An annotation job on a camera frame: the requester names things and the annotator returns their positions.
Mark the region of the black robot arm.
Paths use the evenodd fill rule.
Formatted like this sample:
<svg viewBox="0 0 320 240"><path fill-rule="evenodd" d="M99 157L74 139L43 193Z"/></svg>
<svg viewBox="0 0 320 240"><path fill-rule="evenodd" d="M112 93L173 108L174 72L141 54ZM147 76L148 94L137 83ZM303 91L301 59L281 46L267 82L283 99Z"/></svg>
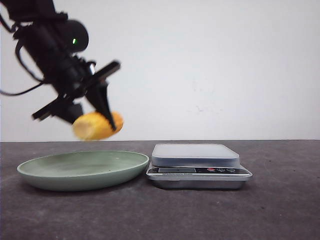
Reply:
<svg viewBox="0 0 320 240"><path fill-rule="evenodd" d="M33 119L52 116L73 124L83 114L74 100L86 97L115 130L106 79L120 69L120 62L114 60L95 72L95 61L78 57L89 43L87 29L67 13L57 12L51 0L2 0L1 4L13 21L8 26L0 20L17 41L15 56L20 65L39 86L51 85L57 92L55 100L32 114Z"/></svg>

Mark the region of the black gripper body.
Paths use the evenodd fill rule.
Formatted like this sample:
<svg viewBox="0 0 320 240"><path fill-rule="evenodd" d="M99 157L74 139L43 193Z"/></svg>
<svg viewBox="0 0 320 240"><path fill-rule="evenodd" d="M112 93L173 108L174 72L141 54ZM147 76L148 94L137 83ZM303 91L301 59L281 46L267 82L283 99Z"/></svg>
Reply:
<svg viewBox="0 0 320 240"><path fill-rule="evenodd" d="M93 73L91 70L93 64L93 61L85 61L77 56L64 59L38 59L36 65L43 73L45 83L52 85L58 96L33 113L33 119L42 121L49 116L57 116L59 110L75 104L75 99L86 97L89 87L99 81L106 81L107 77L121 67L120 62L114 60Z"/></svg>

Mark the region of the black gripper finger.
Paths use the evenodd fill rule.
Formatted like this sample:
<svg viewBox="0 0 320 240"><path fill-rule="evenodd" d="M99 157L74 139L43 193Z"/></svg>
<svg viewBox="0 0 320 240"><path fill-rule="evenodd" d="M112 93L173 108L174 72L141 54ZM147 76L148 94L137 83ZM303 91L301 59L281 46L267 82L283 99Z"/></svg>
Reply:
<svg viewBox="0 0 320 240"><path fill-rule="evenodd" d="M116 125L108 103L108 83L106 81L99 81L95 85L90 86L87 89L85 97L95 110L108 120L111 129L115 131Z"/></svg>
<svg viewBox="0 0 320 240"><path fill-rule="evenodd" d="M66 108L59 110L56 116L69 124L73 124L83 114L82 105L80 103L72 103Z"/></svg>

